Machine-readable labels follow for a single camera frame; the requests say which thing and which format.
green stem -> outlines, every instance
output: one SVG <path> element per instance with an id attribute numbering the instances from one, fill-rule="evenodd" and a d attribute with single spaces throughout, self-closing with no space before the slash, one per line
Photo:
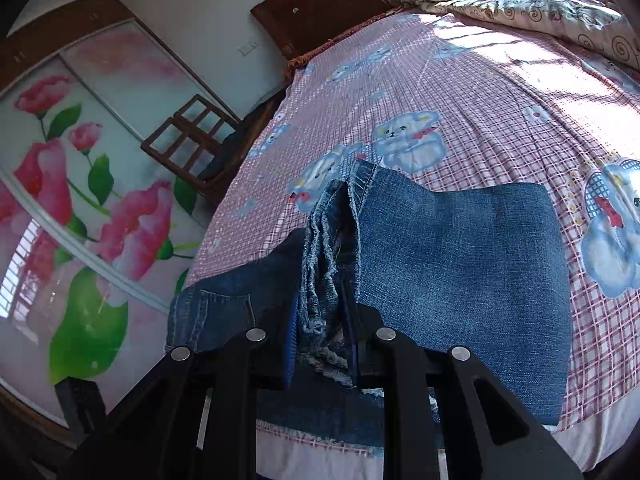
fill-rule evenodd
<path id="1" fill-rule="evenodd" d="M 103 215 L 107 215 L 107 216 L 111 216 L 111 213 L 109 213 L 109 211 L 105 208 L 103 208 L 100 204 L 98 204 L 97 202 L 94 202 L 94 200 L 91 200 L 87 195 L 85 195 L 82 191 L 80 191 L 78 189 L 78 187 L 76 186 L 76 184 L 74 184 L 73 182 L 71 182 L 70 179 L 66 180 L 69 185 L 72 187 L 72 189 L 78 193 L 78 195 L 80 196 L 80 198 L 82 200 L 84 200 L 85 202 L 88 203 L 88 205 L 90 205 L 91 207 L 93 207 L 96 211 L 102 213 Z"/>
<path id="2" fill-rule="evenodd" d="M 180 244 L 174 246 L 174 251 L 185 251 L 187 249 L 197 249 L 200 242 L 191 242 L 190 244 Z"/>
<path id="3" fill-rule="evenodd" d="M 44 123 L 42 122 L 42 118 L 38 118 L 38 122 L 40 123 L 40 130 L 42 131 L 42 136 L 44 137 L 44 141 L 47 142 L 47 134 L 44 131 Z"/>

pink plaid bed sheet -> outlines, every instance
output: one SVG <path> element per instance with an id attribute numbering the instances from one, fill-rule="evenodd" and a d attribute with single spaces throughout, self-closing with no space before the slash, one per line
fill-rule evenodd
<path id="1" fill-rule="evenodd" d="M 434 110 L 430 135 L 440 135 L 446 154 L 407 175 L 415 182 L 433 191 L 546 187 L 566 245 L 574 328 L 559 429 L 606 409 L 640 378 L 640 294 L 606 297 L 580 240 L 600 170 L 635 164 L 640 76 L 586 70 L 591 57 L 546 34 L 452 15 L 406 12 L 369 25 L 296 73 L 216 211 L 187 283 L 265 256 L 304 227 L 315 191 L 309 168 L 330 171 L 312 161 L 359 142 L 366 152 L 376 126 Z"/>

metal screw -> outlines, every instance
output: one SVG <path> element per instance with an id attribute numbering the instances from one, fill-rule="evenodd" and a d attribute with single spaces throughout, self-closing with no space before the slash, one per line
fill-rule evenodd
<path id="1" fill-rule="evenodd" d="M 391 341 L 396 338 L 396 331 L 388 326 L 383 326 L 376 330 L 376 336 L 382 341 Z"/>
<path id="2" fill-rule="evenodd" d="M 451 349 L 451 355 L 458 361 L 466 361 L 471 357 L 471 352 L 463 346 L 455 346 Z"/>
<path id="3" fill-rule="evenodd" d="M 261 328 L 252 328 L 246 333 L 246 338 L 249 341 L 262 341 L 267 337 L 267 333 Z"/>
<path id="4" fill-rule="evenodd" d="M 191 351 L 186 346 L 178 346 L 171 350 L 171 359 L 174 361 L 185 361 L 191 355 Z"/>

